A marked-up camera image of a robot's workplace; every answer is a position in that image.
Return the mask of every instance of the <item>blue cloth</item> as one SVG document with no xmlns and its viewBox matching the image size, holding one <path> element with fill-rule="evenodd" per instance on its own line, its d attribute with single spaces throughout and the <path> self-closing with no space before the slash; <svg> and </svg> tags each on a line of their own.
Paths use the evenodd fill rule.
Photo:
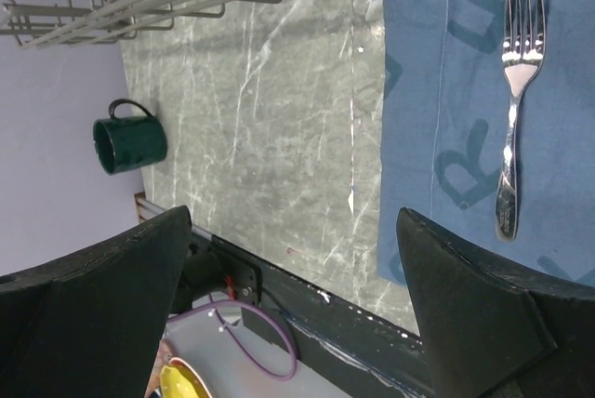
<svg viewBox="0 0 595 398">
<path fill-rule="evenodd" d="M 546 56 L 521 104 L 519 230 L 507 244 L 495 234 L 504 0 L 384 0 L 381 276 L 404 284 L 395 223 L 412 207 L 525 266 L 595 285 L 595 2 L 545 2 Z"/>
</svg>

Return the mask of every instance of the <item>green mug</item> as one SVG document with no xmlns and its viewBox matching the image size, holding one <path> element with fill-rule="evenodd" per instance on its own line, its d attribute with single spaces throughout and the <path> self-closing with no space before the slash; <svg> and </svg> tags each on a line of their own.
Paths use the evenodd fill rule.
<svg viewBox="0 0 595 398">
<path fill-rule="evenodd" d="M 124 103 L 139 107 L 146 116 L 116 117 Z M 155 116 L 133 100 L 118 99 L 110 104 L 109 119 L 93 124 L 95 151 L 110 175 L 163 161 L 167 156 L 164 128 Z"/>
</svg>

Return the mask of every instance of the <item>fork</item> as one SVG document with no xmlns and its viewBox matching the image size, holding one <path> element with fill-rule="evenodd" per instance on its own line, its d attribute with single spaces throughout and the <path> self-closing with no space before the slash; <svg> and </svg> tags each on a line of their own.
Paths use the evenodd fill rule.
<svg viewBox="0 0 595 398">
<path fill-rule="evenodd" d="M 546 51 L 546 19 L 543 0 L 537 0 L 536 19 L 532 22 L 531 0 L 526 0 L 524 19 L 521 0 L 504 3 L 504 41 L 502 63 L 510 85 L 509 126 L 504 160 L 496 193 L 496 235 L 504 242 L 515 239 L 519 221 L 519 191 L 516 167 L 516 130 L 522 94 L 541 69 Z"/>
</svg>

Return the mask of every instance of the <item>fork tine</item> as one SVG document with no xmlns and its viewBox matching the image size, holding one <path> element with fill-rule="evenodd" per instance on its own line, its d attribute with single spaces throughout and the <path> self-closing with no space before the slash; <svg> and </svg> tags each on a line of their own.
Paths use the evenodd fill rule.
<svg viewBox="0 0 595 398">
<path fill-rule="evenodd" d="M 510 0 L 504 0 L 504 42 L 502 43 L 502 52 L 510 52 L 512 42 L 512 9 Z"/>
<path fill-rule="evenodd" d="M 514 54 L 520 57 L 521 55 L 521 42 L 522 42 L 522 26 L 521 26 L 521 0 L 514 0 L 514 19 L 515 29 L 514 32 Z"/>
<path fill-rule="evenodd" d="M 526 0 L 524 13 L 524 53 L 528 54 L 533 47 L 533 22 L 531 19 L 531 0 Z"/>
<path fill-rule="evenodd" d="M 543 55 L 546 45 L 546 14 L 543 0 L 537 0 L 537 37 L 535 38 L 535 50 Z"/>
</svg>

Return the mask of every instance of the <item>gray marble countertop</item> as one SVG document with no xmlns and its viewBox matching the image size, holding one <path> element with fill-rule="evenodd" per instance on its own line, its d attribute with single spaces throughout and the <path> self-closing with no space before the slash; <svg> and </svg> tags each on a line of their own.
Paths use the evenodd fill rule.
<svg viewBox="0 0 595 398">
<path fill-rule="evenodd" d="M 377 275 L 382 0 L 230 3 L 123 42 L 132 99 L 162 121 L 148 198 L 417 332 Z"/>
</svg>

